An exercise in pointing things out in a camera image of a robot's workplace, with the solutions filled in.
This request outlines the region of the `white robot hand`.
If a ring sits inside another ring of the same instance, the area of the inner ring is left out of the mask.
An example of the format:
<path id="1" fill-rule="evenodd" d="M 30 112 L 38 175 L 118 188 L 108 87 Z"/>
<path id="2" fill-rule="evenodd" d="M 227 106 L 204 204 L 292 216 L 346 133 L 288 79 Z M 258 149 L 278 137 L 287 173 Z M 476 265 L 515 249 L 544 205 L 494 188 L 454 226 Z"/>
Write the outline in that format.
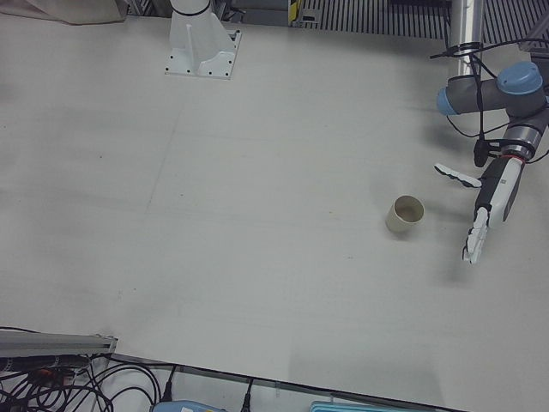
<path id="1" fill-rule="evenodd" d="M 474 219 L 462 249 L 462 259 L 476 264 L 490 229 L 506 222 L 519 189 L 525 161 L 517 156 L 502 155 L 494 159 L 479 178 L 459 173 L 441 163 L 434 169 L 441 175 L 478 189 Z"/>

